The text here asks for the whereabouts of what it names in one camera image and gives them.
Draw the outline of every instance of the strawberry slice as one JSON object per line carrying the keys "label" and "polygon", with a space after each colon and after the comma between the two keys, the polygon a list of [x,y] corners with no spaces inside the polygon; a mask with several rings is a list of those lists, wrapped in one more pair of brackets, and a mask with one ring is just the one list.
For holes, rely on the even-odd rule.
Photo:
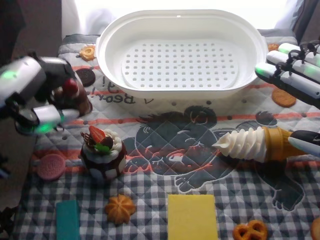
{"label": "strawberry slice", "polygon": [[100,143],[106,137],[105,132],[95,126],[89,126],[89,132],[96,144]]}

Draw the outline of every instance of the white swirl ice cream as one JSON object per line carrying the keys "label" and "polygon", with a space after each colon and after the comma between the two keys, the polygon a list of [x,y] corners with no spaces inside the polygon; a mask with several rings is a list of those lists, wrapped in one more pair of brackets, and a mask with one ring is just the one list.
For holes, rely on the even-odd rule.
{"label": "white swirl ice cream", "polygon": [[227,133],[212,145],[220,150],[224,156],[234,159],[256,160],[264,163],[267,154],[265,142],[265,130],[258,127],[257,130],[249,128]]}

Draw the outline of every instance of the green leaf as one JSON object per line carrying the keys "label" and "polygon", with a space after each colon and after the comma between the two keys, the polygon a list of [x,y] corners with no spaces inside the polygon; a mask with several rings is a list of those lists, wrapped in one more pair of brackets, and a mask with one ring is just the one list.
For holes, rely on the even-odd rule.
{"label": "green leaf", "polygon": [[97,143],[97,144],[94,146],[94,148],[95,148],[96,150],[98,150],[99,152],[101,152],[101,153],[106,153],[106,154],[110,153],[110,148],[109,148],[108,146],[102,145],[101,143]]}

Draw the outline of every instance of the pink cookie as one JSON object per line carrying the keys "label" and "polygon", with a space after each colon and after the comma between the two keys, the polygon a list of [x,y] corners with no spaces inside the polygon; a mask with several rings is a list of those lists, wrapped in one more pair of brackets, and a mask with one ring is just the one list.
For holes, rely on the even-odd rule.
{"label": "pink cookie", "polygon": [[48,154],[41,158],[37,174],[46,181],[57,180],[66,170],[65,160],[58,154]]}

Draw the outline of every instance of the ice cream cone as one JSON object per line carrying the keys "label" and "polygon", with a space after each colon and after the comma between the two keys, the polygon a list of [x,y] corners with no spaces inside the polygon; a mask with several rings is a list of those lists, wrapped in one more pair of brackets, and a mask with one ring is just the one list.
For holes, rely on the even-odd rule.
{"label": "ice cream cone", "polygon": [[279,161],[287,159],[288,157],[305,155],[304,151],[301,151],[292,146],[288,138],[292,134],[290,131],[283,130],[280,127],[264,129],[265,144],[266,144],[266,156],[265,162]]}

